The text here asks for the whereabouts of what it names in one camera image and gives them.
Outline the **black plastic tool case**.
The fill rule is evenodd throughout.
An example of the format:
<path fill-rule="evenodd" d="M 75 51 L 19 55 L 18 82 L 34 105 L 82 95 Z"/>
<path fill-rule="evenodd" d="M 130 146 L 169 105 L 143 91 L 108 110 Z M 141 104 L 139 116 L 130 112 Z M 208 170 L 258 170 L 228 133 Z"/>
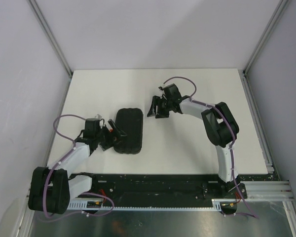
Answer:
<path fill-rule="evenodd" d="M 135 155 L 141 151 L 143 141 L 143 112 L 139 108 L 119 109 L 115 124 L 125 134 L 120 142 L 114 145 L 114 150 L 119 154 Z"/>

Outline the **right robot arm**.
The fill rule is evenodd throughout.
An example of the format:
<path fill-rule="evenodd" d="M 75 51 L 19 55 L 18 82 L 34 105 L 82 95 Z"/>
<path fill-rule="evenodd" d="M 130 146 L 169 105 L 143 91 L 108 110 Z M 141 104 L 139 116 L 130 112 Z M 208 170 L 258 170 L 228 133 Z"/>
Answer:
<path fill-rule="evenodd" d="M 231 197 L 239 190 L 238 173 L 235 168 L 234 144 L 239 133 L 239 126 L 228 105 L 220 102 L 215 105 L 192 100 L 181 96 L 178 87 L 171 84 L 159 88 L 161 96 L 153 96 L 148 117 L 168 118 L 170 112 L 191 115 L 203 121 L 210 142 L 215 146 L 220 183 L 218 193 L 223 198 Z"/>

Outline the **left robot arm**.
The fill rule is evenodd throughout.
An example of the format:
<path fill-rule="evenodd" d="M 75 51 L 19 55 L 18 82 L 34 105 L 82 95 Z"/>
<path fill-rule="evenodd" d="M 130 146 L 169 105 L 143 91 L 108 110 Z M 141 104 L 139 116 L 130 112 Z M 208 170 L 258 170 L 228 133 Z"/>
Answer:
<path fill-rule="evenodd" d="M 32 174 L 28 208 L 51 214 L 63 214 L 70 201 L 81 194 L 92 198 L 99 185 L 87 175 L 70 176 L 92 153 L 101 147 L 107 150 L 127 136 L 111 119 L 105 124 L 101 118 L 88 118 L 84 129 L 73 140 L 72 148 L 48 167 L 37 167 Z"/>

